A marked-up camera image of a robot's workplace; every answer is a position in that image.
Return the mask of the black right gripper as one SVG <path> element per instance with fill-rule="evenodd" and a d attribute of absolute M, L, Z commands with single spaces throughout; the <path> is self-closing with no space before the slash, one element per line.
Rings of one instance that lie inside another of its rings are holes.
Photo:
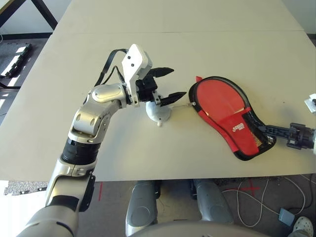
<path fill-rule="evenodd" d="M 287 146 L 294 149 L 313 149 L 316 142 L 316 129 L 304 124 L 291 123 L 290 128 L 264 125 L 258 129 L 271 136 L 289 136 Z"/>

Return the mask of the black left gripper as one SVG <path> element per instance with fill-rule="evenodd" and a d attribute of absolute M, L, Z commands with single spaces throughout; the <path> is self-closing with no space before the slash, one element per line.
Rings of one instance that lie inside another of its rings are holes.
<path fill-rule="evenodd" d="M 156 89 L 158 88 L 154 78 L 160 78 L 174 72 L 174 69 L 168 67 L 152 68 L 143 79 L 136 81 L 136 92 L 140 102 L 160 103 L 160 106 L 173 104 L 181 99 L 186 92 L 175 92 L 165 98 L 159 98 Z"/>

